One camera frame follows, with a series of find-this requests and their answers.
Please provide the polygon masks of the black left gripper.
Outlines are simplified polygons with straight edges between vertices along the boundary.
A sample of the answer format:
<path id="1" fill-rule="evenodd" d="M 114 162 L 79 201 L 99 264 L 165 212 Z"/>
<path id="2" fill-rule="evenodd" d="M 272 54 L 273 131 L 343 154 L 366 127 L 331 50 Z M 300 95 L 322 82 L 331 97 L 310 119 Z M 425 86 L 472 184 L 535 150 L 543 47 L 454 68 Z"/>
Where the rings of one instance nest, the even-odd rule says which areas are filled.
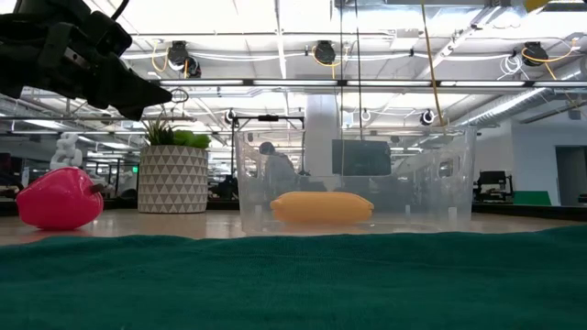
<path id="1" fill-rule="evenodd" d="M 26 86 L 88 104 L 114 107 L 138 121 L 144 108 L 172 94 L 144 80 L 100 46 L 110 17 L 83 0 L 17 0 L 0 14 L 0 94 L 18 98 Z"/>

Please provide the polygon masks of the red toy apple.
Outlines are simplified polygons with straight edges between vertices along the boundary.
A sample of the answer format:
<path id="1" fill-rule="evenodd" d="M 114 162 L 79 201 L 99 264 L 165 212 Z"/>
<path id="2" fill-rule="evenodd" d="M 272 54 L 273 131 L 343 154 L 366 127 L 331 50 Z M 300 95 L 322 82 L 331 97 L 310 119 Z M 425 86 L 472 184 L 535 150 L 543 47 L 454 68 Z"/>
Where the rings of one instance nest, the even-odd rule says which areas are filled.
<path id="1" fill-rule="evenodd" d="M 42 230 L 73 230 L 95 220 L 104 210 L 103 185 L 83 170 L 51 170 L 16 197 L 19 218 Z"/>

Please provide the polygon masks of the yellow toy banana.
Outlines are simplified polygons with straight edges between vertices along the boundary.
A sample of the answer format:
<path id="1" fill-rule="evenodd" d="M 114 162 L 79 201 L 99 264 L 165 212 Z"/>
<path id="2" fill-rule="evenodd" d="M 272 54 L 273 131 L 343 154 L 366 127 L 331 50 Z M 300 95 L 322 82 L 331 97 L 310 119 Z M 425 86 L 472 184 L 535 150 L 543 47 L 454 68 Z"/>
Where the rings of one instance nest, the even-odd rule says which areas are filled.
<path id="1" fill-rule="evenodd" d="M 350 192 L 287 192 L 271 201 L 276 220 L 296 225 L 353 225 L 368 221 L 374 204 Z"/>

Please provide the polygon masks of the clear plastic tupperware container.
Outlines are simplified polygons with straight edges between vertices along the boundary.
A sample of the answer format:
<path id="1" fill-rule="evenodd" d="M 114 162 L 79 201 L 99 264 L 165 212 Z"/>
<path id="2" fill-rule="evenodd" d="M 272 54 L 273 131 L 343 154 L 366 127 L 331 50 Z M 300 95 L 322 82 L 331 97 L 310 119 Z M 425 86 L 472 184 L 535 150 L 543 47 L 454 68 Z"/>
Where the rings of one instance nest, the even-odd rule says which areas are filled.
<path id="1" fill-rule="evenodd" d="M 305 131 L 238 132 L 235 135 L 239 209 L 249 235 L 314 236 L 394 232 L 467 231 L 471 221 L 475 132 L 470 128 L 343 128 L 339 139 L 384 141 L 391 150 L 387 176 L 312 176 L 305 170 Z M 344 192 L 372 204 L 368 221 L 353 225 L 286 224 L 273 217 L 277 199 L 265 174 L 269 141 L 293 163 L 290 192 Z"/>

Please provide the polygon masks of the succulent in white patterned pot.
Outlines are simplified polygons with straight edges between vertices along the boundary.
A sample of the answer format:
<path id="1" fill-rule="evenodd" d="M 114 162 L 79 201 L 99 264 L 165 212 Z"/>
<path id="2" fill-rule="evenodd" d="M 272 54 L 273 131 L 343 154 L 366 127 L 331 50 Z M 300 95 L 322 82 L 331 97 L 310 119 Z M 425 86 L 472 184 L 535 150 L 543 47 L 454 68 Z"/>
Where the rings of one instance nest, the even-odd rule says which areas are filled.
<path id="1" fill-rule="evenodd" d="M 208 199 L 206 134 L 178 130 L 165 117 L 146 126 L 139 154 L 138 210 L 143 214 L 200 214 Z"/>

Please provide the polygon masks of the person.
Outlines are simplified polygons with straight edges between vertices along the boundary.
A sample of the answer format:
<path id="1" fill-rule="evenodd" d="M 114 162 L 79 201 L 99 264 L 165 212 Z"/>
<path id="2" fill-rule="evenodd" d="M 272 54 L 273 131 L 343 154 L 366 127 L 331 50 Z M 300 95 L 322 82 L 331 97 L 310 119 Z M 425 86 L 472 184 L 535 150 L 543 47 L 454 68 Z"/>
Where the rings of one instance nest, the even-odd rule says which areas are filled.
<path id="1" fill-rule="evenodd" d="M 289 192 L 296 183 L 293 163 L 269 141 L 260 144 L 259 152 L 268 157 L 265 174 L 272 192 L 276 196 Z"/>

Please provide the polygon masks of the white building column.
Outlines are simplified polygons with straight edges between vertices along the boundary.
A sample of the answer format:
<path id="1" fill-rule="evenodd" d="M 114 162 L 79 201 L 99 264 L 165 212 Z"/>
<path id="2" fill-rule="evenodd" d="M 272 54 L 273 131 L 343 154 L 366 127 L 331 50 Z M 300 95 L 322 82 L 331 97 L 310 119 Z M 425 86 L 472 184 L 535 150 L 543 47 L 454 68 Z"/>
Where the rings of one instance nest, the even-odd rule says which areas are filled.
<path id="1" fill-rule="evenodd" d="M 305 170 L 332 175 L 332 140 L 339 139 L 338 103 L 334 94 L 310 94 L 305 108 Z"/>

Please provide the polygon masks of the long ceiling light bar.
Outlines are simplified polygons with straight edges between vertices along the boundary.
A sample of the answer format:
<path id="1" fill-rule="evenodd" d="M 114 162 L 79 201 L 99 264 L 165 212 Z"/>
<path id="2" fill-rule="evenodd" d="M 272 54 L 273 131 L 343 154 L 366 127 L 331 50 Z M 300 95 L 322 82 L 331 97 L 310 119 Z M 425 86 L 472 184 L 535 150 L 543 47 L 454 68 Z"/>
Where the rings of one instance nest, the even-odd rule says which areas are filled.
<path id="1" fill-rule="evenodd" d="M 295 87 L 480 87 L 480 88 L 587 88 L 587 81 L 424 81 L 424 80 L 269 80 L 176 79 L 152 80 L 160 86 L 295 86 Z"/>

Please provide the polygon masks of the dark monitor screen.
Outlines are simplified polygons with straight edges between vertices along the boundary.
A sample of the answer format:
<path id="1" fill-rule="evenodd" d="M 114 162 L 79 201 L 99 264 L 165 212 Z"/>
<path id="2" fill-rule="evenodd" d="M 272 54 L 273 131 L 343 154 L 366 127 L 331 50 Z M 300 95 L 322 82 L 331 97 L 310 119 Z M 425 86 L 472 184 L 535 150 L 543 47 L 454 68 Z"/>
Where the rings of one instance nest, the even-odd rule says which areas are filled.
<path id="1" fill-rule="evenodd" d="M 390 147 L 384 141 L 333 139 L 332 171 L 342 176 L 390 175 Z"/>

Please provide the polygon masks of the dark green cloth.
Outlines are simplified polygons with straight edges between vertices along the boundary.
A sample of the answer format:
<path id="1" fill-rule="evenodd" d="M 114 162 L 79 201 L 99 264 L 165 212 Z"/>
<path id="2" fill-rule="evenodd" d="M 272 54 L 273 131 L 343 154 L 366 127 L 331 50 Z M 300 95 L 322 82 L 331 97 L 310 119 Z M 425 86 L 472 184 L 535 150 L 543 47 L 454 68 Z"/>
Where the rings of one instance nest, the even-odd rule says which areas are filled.
<path id="1" fill-rule="evenodd" d="M 587 225 L 54 236 L 0 247 L 0 330 L 587 330 Z"/>

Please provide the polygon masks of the black machine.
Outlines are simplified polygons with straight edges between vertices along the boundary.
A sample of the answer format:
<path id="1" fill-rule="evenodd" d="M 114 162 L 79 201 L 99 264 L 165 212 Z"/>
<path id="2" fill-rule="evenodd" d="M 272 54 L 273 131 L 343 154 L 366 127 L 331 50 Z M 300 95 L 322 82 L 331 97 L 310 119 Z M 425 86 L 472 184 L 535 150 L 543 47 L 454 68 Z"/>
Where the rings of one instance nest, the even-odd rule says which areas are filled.
<path id="1" fill-rule="evenodd" d="M 513 176 L 504 170 L 481 171 L 473 183 L 473 201 L 477 204 L 511 204 L 514 196 Z"/>

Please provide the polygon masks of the green board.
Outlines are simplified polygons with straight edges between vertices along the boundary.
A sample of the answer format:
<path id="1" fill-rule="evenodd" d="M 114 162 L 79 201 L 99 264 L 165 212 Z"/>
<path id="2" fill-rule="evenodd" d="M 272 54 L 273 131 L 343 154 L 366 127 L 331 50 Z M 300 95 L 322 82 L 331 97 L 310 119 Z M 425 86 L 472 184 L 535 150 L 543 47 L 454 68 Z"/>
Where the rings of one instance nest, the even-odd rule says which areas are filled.
<path id="1" fill-rule="evenodd" d="M 515 191 L 513 204 L 551 206 L 547 191 Z"/>

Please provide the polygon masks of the black stand frame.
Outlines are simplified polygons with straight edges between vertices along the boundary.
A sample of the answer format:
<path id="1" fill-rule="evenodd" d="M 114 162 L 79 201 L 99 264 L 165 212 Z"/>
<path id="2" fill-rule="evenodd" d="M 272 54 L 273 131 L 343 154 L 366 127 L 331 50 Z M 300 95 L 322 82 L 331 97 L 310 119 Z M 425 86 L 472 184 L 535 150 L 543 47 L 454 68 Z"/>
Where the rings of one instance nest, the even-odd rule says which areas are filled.
<path id="1" fill-rule="evenodd" d="M 293 121 L 299 120 L 301 122 L 301 127 L 305 128 L 305 118 L 303 116 L 293 116 L 293 115 L 232 115 L 232 121 L 230 124 L 230 137 L 231 137 L 231 159 L 230 159 L 230 168 L 231 174 L 235 174 L 235 134 L 236 132 L 244 128 L 247 123 L 251 120 L 258 121 L 258 122 L 278 122 L 278 121 L 285 121 L 289 123 L 292 127 L 294 126 Z"/>

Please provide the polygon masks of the black aluminium table frame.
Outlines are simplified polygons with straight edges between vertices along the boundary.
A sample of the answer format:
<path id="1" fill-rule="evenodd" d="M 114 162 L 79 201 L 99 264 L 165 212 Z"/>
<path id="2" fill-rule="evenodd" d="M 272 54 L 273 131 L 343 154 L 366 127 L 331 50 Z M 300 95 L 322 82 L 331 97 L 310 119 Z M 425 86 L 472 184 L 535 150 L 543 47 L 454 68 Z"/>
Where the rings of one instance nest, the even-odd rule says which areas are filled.
<path id="1" fill-rule="evenodd" d="M 136 200 L 121 198 L 106 199 L 104 209 L 137 209 Z M 238 201 L 212 201 L 207 204 L 208 211 L 239 211 Z M 535 217 L 587 223 L 587 206 L 546 206 L 506 203 L 474 203 L 471 211 L 475 214 L 508 215 Z M 0 200 L 0 216 L 18 215 L 14 200 Z"/>

